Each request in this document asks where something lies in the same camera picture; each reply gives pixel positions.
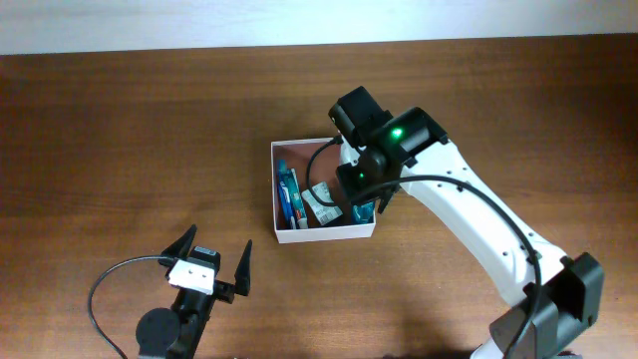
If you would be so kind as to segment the blue disposable razor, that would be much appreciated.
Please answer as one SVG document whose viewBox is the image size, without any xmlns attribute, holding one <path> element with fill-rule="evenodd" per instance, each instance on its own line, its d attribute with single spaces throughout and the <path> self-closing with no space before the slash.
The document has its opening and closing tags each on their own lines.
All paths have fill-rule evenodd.
<svg viewBox="0 0 638 359">
<path fill-rule="evenodd" d="M 282 181 L 280 181 L 277 184 L 277 193 L 278 193 L 278 197 L 279 197 L 280 207 L 281 207 L 281 210 L 282 210 L 284 228 L 285 229 L 290 229 L 291 228 L 291 226 L 290 226 L 290 203 L 289 203 L 289 200 L 288 200 L 285 184 Z"/>
</svg>

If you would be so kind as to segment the green toothpaste tube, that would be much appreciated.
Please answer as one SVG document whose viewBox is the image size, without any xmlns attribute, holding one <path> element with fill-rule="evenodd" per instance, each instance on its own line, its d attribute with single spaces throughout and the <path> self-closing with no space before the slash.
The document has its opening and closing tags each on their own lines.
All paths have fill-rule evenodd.
<svg viewBox="0 0 638 359">
<path fill-rule="evenodd" d="M 308 228 L 308 218 L 303 205 L 303 200 L 298 186 L 295 169 L 288 169 L 288 188 L 291 196 L 297 227 L 299 229 Z"/>
</svg>

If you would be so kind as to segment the white green packet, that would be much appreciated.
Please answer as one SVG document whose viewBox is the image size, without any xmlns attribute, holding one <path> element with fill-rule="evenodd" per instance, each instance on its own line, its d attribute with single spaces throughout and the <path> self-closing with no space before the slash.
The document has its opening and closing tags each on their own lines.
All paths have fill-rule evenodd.
<svg viewBox="0 0 638 359">
<path fill-rule="evenodd" d="M 325 202 L 332 202 L 329 186 L 324 182 L 313 186 L 314 193 Z M 309 189 L 302 192 L 302 198 L 309 204 L 319 224 L 325 226 L 343 216 L 343 211 L 338 206 L 325 206 L 319 203 Z"/>
</svg>

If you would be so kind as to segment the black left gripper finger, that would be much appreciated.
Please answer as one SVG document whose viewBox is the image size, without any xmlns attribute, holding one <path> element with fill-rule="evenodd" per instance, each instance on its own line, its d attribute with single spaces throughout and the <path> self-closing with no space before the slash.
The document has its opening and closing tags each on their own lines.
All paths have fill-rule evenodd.
<svg viewBox="0 0 638 359">
<path fill-rule="evenodd" d="M 192 224 L 190 228 L 175 242 L 169 245 L 161 254 L 171 258 L 184 259 L 192 246 L 197 226 Z"/>
<path fill-rule="evenodd" d="M 250 258 L 251 258 L 252 240 L 249 239 L 245 245 L 243 253 L 237 264 L 234 273 L 235 293 L 241 296 L 248 296 L 251 287 L 250 278 Z"/>
</svg>

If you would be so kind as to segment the teal mouthwash bottle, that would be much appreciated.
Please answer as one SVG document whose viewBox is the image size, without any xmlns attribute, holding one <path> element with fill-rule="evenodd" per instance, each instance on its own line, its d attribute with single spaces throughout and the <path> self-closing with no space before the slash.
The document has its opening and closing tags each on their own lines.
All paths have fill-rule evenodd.
<svg viewBox="0 0 638 359">
<path fill-rule="evenodd" d="M 354 224 L 368 224 L 374 221 L 375 203 L 373 201 L 365 204 L 352 206 L 352 222 Z"/>
</svg>

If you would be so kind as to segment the blue white toothbrush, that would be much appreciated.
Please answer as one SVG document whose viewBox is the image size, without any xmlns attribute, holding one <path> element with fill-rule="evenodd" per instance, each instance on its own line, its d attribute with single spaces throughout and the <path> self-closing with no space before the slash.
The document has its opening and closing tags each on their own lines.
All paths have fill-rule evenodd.
<svg viewBox="0 0 638 359">
<path fill-rule="evenodd" d="M 288 187 L 287 187 L 287 184 L 285 183 L 286 173 L 287 173 L 287 166 L 286 166 L 285 160 L 278 160 L 277 161 L 277 181 L 278 181 L 278 190 L 279 190 L 281 208 L 283 210 L 287 228 L 295 229 L 296 219 L 293 213 L 293 208 L 290 201 Z"/>
</svg>

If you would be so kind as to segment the clear purple spray bottle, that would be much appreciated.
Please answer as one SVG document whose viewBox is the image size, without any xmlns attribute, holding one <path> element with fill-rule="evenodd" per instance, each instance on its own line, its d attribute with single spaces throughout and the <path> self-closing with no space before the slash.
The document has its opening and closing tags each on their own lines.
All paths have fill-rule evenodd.
<svg viewBox="0 0 638 359">
<path fill-rule="evenodd" d="M 339 166 L 350 165 L 354 167 L 358 164 L 359 158 L 360 154 L 349 144 L 343 143 L 340 146 Z"/>
</svg>

